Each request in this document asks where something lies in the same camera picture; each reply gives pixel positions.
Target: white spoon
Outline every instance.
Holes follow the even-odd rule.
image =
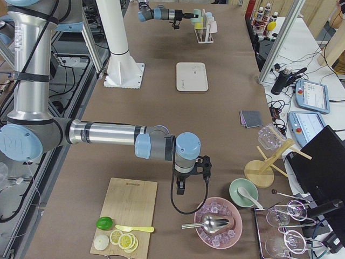
[[[237,188],[237,192],[244,198],[251,200],[259,209],[264,209],[263,206],[256,199],[254,199],[244,187],[239,186]]]

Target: green bowl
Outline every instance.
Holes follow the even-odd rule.
[[[229,193],[230,193],[231,199],[238,206],[241,206],[244,208],[252,207],[254,203],[251,200],[244,198],[242,195],[240,195],[237,192],[237,188],[240,186],[244,187],[254,199],[258,200],[259,193],[256,186],[251,181],[244,178],[238,178],[232,181],[232,183],[230,184]]]

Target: white drying rack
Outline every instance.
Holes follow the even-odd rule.
[[[203,17],[203,28],[194,29],[196,38],[198,39],[198,43],[213,43],[212,33],[210,33],[210,21],[208,16],[206,15],[205,9],[202,10],[201,15]]]

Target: white table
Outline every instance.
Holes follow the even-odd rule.
[[[282,26],[283,22],[284,22],[283,17],[277,19],[277,27],[274,29],[273,33],[279,32],[280,27]],[[320,54],[317,54],[314,58],[309,58],[305,60],[306,58],[312,56],[312,55],[309,55],[309,56],[305,56],[305,55],[312,54],[314,52],[320,52],[320,48],[317,45],[314,37],[312,36],[311,32],[309,31],[307,25],[302,20],[302,18],[297,18],[292,28],[292,31],[290,32],[282,49],[280,50],[279,56],[276,59],[275,63],[279,63],[279,64],[291,63],[289,64],[289,66],[292,66],[294,71],[297,71],[303,67],[307,67],[306,74],[309,76],[308,80],[327,85],[330,100],[344,100],[345,99],[344,86],[341,84],[338,77],[332,73],[329,67],[325,66],[321,68],[321,66],[319,65],[317,61],[317,58]],[[292,61],[300,60],[300,62],[292,63],[291,60]],[[265,92],[266,94],[269,95],[267,96],[267,101],[271,101],[270,97],[272,97],[273,100],[284,100],[285,103],[288,104],[290,102],[290,98],[284,93],[281,93],[280,95],[277,95],[277,96],[271,93],[271,88],[274,84],[274,81],[275,81],[275,75],[273,73],[270,73],[268,77],[266,78],[265,82],[271,82],[271,83],[264,83]],[[291,93],[292,93],[292,88],[289,88],[289,90],[287,91],[287,94],[291,94]],[[282,109],[282,113],[280,114],[281,119],[283,119],[285,122],[287,121],[287,114],[289,111],[307,111],[307,110],[298,108],[295,102],[295,96],[293,96],[291,100],[291,105],[285,106]],[[326,115],[323,114],[322,117],[325,123],[327,125],[330,125],[332,129],[334,130],[345,129],[345,103],[330,103],[330,113]],[[342,140],[345,139],[344,131],[337,132],[337,134]],[[287,129],[286,136],[287,138],[294,139],[294,136],[292,136],[291,129],[289,126]],[[297,144],[294,147],[300,149],[300,146]],[[289,183],[290,183],[292,192],[294,194],[300,193],[301,188],[296,182],[296,178],[288,162],[285,162],[285,167],[286,167],[286,172],[289,175]],[[326,236],[327,234],[320,235],[316,239],[323,240]],[[317,255],[321,255],[323,251],[324,251],[324,248],[315,249],[315,252]],[[345,258],[345,248],[342,248],[337,254],[327,253],[325,254],[323,258],[324,259]]]

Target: wooden cutting board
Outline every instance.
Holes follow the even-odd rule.
[[[157,182],[111,178],[100,217],[109,216],[115,224],[124,226],[152,226],[155,208]],[[112,230],[96,229],[96,236],[105,234],[108,237]],[[150,233],[132,231],[139,241],[138,248],[131,254],[119,246],[109,243],[103,251],[91,246],[90,253],[97,255],[122,255],[126,258],[146,259]]]

